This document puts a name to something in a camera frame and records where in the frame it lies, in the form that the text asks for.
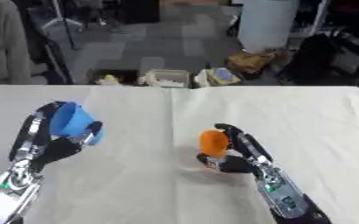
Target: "chair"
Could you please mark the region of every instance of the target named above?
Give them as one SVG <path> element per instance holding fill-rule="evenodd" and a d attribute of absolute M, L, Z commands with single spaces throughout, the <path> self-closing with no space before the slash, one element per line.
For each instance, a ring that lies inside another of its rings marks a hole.
<path fill-rule="evenodd" d="M 24 0 L 12 1 L 18 6 L 20 12 L 32 62 L 47 66 L 46 71 L 32 76 L 44 76 L 49 85 L 74 84 L 60 46 L 49 39 L 35 24 L 28 11 L 28 5 L 23 2 Z"/>

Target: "gray sleeve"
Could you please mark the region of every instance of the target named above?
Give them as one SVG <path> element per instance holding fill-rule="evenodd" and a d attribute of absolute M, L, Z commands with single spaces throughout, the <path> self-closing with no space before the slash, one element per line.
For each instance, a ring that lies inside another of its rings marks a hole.
<path fill-rule="evenodd" d="M 11 84 L 30 84 L 31 69 L 25 30 L 17 6 L 2 0 L 4 7 L 3 37 L 7 70 Z"/>

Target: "person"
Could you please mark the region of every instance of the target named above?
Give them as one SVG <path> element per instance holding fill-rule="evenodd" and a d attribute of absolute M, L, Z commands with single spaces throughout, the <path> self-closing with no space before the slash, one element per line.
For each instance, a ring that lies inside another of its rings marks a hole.
<path fill-rule="evenodd" d="M 29 84 L 30 58 L 18 8 L 0 0 L 0 84 Z"/>

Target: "black bag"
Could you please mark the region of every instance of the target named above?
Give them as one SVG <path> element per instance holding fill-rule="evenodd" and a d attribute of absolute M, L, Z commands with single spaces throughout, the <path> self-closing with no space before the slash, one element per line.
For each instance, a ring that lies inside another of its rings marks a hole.
<path fill-rule="evenodd" d="M 330 77 L 330 64 L 337 53 L 332 40 L 324 34 L 306 38 L 280 76 L 297 85 L 322 85 Z"/>

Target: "white container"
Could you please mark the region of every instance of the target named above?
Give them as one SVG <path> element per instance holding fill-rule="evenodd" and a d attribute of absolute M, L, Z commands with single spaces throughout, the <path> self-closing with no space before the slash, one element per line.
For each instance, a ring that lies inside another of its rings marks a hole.
<path fill-rule="evenodd" d="M 238 38 L 248 53 L 284 47 L 299 6 L 298 0 L 243 0 Z"/>
<path fill-rule="evenodd" d="M 152 69 L 145 75 L 145 82 L 151 87 L 188 88 L 189 76 L 185 70 Z"/>

